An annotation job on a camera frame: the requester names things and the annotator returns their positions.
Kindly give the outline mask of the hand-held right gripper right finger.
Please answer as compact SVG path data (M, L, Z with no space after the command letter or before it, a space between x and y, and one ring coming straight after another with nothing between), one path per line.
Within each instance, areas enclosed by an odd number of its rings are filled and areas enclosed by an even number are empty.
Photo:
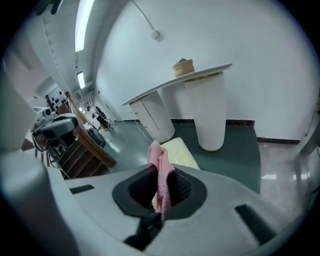
M191 183L178 170L170 173L166 181L172 207L190 196Z

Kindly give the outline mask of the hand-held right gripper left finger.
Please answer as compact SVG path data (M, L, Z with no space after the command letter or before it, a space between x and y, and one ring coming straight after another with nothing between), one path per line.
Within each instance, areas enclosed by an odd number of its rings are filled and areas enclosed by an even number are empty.
M142 207L149 209L158 190L158 171L155 166L140 171L132 176L129 195Z

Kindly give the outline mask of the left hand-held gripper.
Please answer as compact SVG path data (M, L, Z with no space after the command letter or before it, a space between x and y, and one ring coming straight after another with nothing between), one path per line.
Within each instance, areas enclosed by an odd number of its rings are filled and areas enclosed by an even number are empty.
M31 129L33 144L59 162L78 136L78 119L73 113L56 114L49 107L34 107L35 123Z

